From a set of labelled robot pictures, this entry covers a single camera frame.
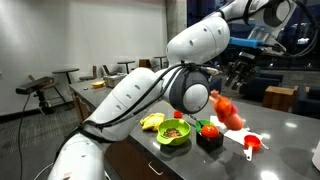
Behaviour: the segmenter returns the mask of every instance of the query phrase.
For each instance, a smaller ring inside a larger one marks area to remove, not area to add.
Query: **chair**
[[[158,67],[159,65],[156,66],[152,66],[150,63],[149,59],[139,59],[139,67],[145,67],[148,68],[152,71],[155,71],[155,69]]]
[[[80,81],[89,81],[97,78],[97,66],[92,67],[92,76],[79,77]]]
[[[209,82],[209,89],[210,89],[210,91],[216,90],[221,94],[222,93],[221,92],[221,90],[222,90],[222,78],[212,79]]]
[[[163,62],[163,68],[168,68],[169,67],[169,62],[166,61],[166,62]]]
[[[109,75],[109,76],[115,76],[117,75],[118,73],[122,73],[122,71],[119,69],[113,71],[113,72],[110,72],[107,65],[102,65],[103,69],[104,69],[104,72],[106,75]]]
[[[281,86],[282,80],[282,74],[258,73],[251,82],[240,87],[239,93],[245,98],[262,101],[265,90],[269,86]]]
[[[309,93],[306,86],[300,85],[295,92],[292,103],[292,113],[301,116],[320,119],[320,87],[310,87]]]
[[[28,76],[28,78],[31,80],[31,81],[35,81],[35,78],[30,74]],[[61,95],[61,93],[58,91],[58,89],[56,88],[56,85],[58,85],[59,83],[58,82],[49,82],[47,85],[45,85],[43,88],[41,88],[41,90],[47,90],[47,89],[51,89],[51,88],[54,88],[56,90],[56,92],[58,93],[58,95],[60,96],[60,98],[63,100],[64,104],[66,104],[68,106],[68,103],[67,101],[63,98],[63,96]]]

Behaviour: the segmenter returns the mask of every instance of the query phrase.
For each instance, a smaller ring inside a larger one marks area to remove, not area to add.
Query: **red measuring cup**
[[[246,154],[246,159],[251,161],[252,159],[252,151],[258,151],[261,147],[260,139],[255,135],[246,135],[244,137],[244,147],[247,150],[244,150]]]

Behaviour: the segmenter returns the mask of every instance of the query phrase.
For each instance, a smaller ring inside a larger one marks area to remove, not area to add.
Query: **dark window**
[[[315,17],[318,25],[320,24],[320,1],[301,0],[307,5]],[[199,22],[202,18],[212,13],[214,9],[223,6],[224,0],[188,0],[187,1],[187,25],[191,26]],[[232,37],[247,38],[252,27],[242,24],[230,24]],[[310,28],[310,21],[303,11],[297,7],[286,27],[279,33],[278,42],[286,47],[290,54],[297,54],[304,50],[312,41],[313,30]],[[263,56],[258,62],[262,69],[286,69],[286,70],[320,70],[320,43],[319,38],[313,51],[302,58],[289,59]],[[223,64],[235,61],[241,48],[228,47],[222,54]]]

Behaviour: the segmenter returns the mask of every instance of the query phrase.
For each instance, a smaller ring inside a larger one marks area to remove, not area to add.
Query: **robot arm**
[[[263,42],[241,52],[240,61],[230,67],[228,83],[235,77],[236,84],[247,81],[254,74],[255,51],[274,52],[272,47],[279,44],[275,39],[294,9],[294,0],[229,0],[218,11],[185,29],[167,45],[168,69],[153,73],[137,68],[128,74],[66,138],[49,179],[104,179],[103,157],[108,145],[126,138],[148,109],[161,100],[186,114],[201,111],[210,92],[208,80],[197,64],[225,50],[230,42],[227,23],[238,19],[254,24],[249,38]]]

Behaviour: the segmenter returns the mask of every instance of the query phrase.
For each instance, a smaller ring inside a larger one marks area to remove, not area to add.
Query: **bar stool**
[[[80,81],[89,81],[97,78],[97,66],[92,67],[92,76],[79,77]]]
[[[117,75],[118,73],[122,73],[121,70],[119,70],[119,69],[110,72],[107,65],[102,65],[102,67],[104,69],[105,74],[109,75],[109,76],[114,76],[114,75]]]
[[[126,69],[127,69],[127,74],[129,74],[129,67],[128,64],[130,63],[135,63],[136,61],[121,61],[121,62],[117,62],[117,64],[125,64],[126,65]]]
[[[163,58],[167,58],[167,56],[156,56],[156,57],[153,57],[153,58],[160,60],[160,68],[162,69],[163,68],[162,59]]]
[[[145,67],[151,69],[152,71],[155,71],[155,69],[159,67],[159,65],[152,66],[149,59],[139,59],[139,67]]]

